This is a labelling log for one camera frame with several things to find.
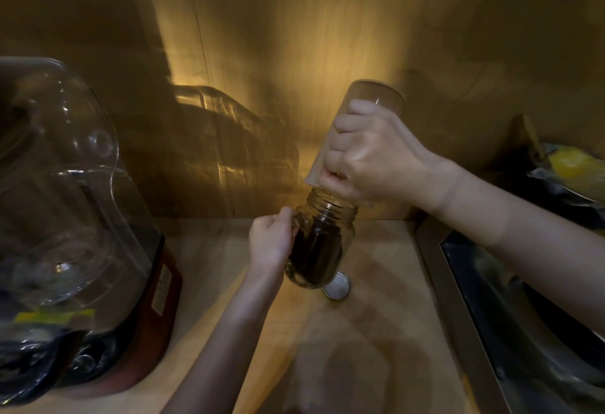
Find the person's left hand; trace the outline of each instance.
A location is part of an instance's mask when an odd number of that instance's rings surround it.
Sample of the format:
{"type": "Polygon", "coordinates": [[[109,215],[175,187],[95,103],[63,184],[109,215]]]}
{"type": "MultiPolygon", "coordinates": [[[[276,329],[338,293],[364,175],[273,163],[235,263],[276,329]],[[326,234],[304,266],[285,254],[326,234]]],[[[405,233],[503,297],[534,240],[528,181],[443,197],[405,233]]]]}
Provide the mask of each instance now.
{"type": "Polygon", "coordinates": [[[283,207],[279,215],[254,220],[250,229],[250,268],[254,282],[269,282],[275,293],[284,279],[285,262],[294,243],[292,209],[283,207]]]}

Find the hand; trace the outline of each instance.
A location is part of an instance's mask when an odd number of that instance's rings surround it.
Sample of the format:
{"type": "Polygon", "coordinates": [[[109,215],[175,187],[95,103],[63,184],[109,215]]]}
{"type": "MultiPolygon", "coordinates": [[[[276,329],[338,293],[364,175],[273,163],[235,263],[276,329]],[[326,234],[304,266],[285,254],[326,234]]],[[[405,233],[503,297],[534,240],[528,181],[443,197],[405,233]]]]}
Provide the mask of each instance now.
{"type": "Polygon", "coordinates": [[[446,196],[456,165],[422,146],[393,112],[353,100],[334,128],[322,188],[352,201],[404,200],[428,211],[446,196]]]}
{"type": "Polygon", "coordinates": [[[285,262],[292,251],[295,229],[292,209],[283,207],[279,215],[254,220],[250,229],[250,269],[254,282],[269,282],[275,293],[284,279],[285,262]]]}

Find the white sticker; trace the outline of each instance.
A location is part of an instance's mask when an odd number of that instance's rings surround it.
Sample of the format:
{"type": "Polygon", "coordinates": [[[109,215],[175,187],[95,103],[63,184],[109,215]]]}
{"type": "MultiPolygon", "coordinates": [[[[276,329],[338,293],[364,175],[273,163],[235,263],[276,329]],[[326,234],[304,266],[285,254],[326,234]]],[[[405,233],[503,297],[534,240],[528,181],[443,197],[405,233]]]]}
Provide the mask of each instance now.
{"type": "Polygon", "coordinates": [[[172,273],[166,265],[162,265],[162,272],[160,272],[160,278],[157,281],[155,294],[153,295],[153,301],[151,302],[151,309],[156,311],[160,317],[164,313],[164,306],[166,305],[166,298],[168,297],[168,289],[170,288],[171,280],[172,273]]]}

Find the jar mouth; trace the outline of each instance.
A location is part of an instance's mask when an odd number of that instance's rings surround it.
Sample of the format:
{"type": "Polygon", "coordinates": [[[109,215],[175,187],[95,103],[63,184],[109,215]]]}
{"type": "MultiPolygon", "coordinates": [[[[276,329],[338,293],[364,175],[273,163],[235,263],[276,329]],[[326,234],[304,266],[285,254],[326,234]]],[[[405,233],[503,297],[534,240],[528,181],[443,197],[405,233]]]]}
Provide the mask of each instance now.
{"type": "Polygon", "coordinates": [[[354,205],[348,200],[336,197],[322,188],[313,188],[309,194],[308,201],[309,203],[313,201],[324,209],[352,212],[353,215],[357,214],[357,211],[359,210],[357,205],[354,205]]]}

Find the wooden wall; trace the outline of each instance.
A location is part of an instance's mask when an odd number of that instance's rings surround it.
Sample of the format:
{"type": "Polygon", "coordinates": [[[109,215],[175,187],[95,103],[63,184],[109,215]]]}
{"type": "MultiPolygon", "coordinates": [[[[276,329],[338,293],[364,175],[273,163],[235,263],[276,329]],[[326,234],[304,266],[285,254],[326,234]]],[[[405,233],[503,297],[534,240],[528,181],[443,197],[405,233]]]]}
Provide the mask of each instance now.
{"type": "MultiPolygon", "coordinates": [[[[155,215],[251,217],[304,201],[348,84],[472,169],[511,118],[605,155],[605,0],[0,0],[0,52],[95,89],[155,215]]],[[[400,217],[405,206],[366,217],[400,217]]]]}

